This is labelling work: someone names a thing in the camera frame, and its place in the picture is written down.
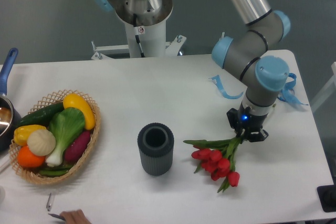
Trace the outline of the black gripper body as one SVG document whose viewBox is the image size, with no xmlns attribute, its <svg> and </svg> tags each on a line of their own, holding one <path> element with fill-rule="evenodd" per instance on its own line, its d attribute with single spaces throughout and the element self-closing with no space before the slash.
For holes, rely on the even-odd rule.
<svg viewBox="0 0 336 224">
<path fill-rule="evenodd" d="M 267 114 L 254 115 L 251 113 L 251 107 L 247 106 L 245 108 L 241 105 L 237 112 L 235 132 L 241 132 L 242 130 L 250 132 L 260 131 L 263 128 L 266 117 Z"/>
</svg>

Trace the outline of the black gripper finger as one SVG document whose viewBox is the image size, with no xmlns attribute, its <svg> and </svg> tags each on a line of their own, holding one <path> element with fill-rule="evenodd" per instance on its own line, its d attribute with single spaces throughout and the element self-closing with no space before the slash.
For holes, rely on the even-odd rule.
<svg viewBox="0 0 336 224">
<path fill-rule="evenodd" d="M 262 142 L 269 136 L 262 128 L 247 128 L 243 134 L 243 140 L 249 142 Z"/>
<path fill-rule="evenodd" d="M 244 123 L 242 121 L 242 112 L 240 109 L 231 108 L 227 113 L 227 118 L 230 127 L 234 130 L 236 137 L 241 137 L 244 130 Z"/>
</svg>

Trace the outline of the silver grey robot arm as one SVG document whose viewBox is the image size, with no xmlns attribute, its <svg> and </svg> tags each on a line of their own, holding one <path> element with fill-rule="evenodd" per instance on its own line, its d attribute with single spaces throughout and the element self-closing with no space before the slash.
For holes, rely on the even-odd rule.
<svg viewBox="0 0 336 224">
<path fill-rule="evenodd" d="M 212 50 L 212 60 L 246 87 L 239 109 L 227 117 L 237 137 L 261 142 L 268 137 L 263 123 L 289 75 L 287 63 L 266 52 L 290 30 L 286 14 L 272 10 L 267 0 L 232 0 L 247 32 L 241 39 L 220 39 Z"/>
</svg>

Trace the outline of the person's hand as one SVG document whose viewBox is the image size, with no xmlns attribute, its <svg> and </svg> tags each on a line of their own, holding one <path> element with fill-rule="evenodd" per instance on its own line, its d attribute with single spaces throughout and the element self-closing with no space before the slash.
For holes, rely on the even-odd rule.
<svg viewBox="0 0 336 224">
<path fill-rule="evenodd" d="M 60 216 L 65 219 L 66 224 L 91 224 L 81 209 L 73 211 L 63 211 Z"/>
</svg>

